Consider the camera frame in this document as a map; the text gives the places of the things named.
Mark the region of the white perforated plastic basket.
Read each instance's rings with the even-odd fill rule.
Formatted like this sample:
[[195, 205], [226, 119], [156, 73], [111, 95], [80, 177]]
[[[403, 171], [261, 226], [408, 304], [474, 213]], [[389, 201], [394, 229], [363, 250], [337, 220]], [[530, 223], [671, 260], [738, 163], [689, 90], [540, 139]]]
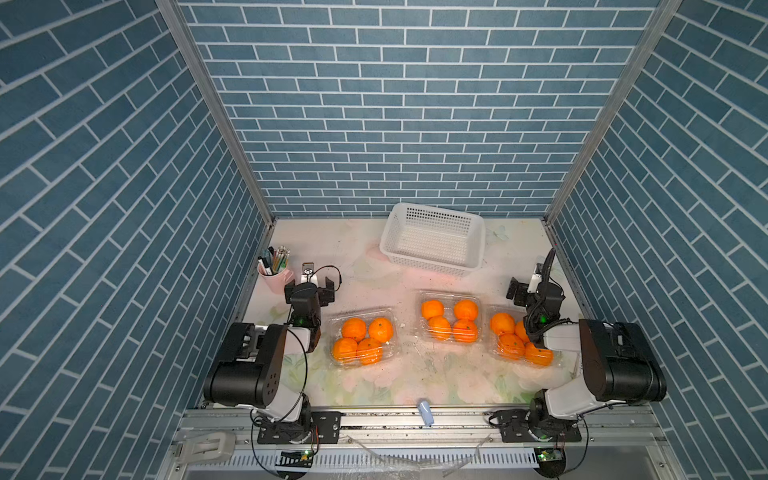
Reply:
[[485, 222], [478, 215], [398, 203], [379, 248], [392, 263], [463, 277], [482, 267], [485, 246]]

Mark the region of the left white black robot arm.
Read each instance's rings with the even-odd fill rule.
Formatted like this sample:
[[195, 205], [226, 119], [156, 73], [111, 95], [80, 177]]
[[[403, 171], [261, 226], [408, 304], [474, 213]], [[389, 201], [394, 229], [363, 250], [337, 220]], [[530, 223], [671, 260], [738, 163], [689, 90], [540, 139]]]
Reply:
[[232, 324], [204, 380], [203, 396], [210, 403], [250, 407], [271, 425], [307, 427], [311, 406], [307, 395], [281, 383], [288, 343], [303, 356], [314, 352], [321, 338], [321, 309], [335, 301], [341, 285], [329, 278], [320, 284], [313, 275], [284, 287], [288, 319], [283, 324]]

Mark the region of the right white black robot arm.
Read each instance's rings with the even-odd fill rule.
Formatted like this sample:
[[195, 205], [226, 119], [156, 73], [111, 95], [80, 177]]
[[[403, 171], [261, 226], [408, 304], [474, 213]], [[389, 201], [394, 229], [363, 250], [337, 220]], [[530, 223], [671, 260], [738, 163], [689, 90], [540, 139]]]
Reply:
[[529, 283], [512, 279], [507, 298], [525, 309], [523, 329], [533, 347], [550, 353], [573, 352], [580, 359], [572, 380], [536, 393], [529, 407], [531, 427], [565, 428], [603, 408], [666, 397], [666, 379], [639, 325], [563, 318], [562, 287], [541, 275]]

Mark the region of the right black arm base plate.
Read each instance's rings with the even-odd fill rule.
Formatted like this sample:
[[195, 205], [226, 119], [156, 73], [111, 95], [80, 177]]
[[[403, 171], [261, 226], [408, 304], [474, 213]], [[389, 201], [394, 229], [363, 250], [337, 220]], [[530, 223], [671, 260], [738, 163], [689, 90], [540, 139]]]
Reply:
[[499, 430], [503, 443], [578, 443], [582, 435], [575, 420], [562, 420], [527, 409], [498, 410], [488, 423]]

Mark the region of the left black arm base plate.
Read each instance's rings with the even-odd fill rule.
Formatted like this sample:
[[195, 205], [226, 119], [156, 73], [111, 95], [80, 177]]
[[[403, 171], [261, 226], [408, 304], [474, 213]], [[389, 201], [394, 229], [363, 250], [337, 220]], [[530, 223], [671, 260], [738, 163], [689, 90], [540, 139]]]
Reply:
[[256, 442], [259, 445], [337, 444], [341, 419], [341, 412], [325, 410], [301, 413], [295, 421], [264, 421]]

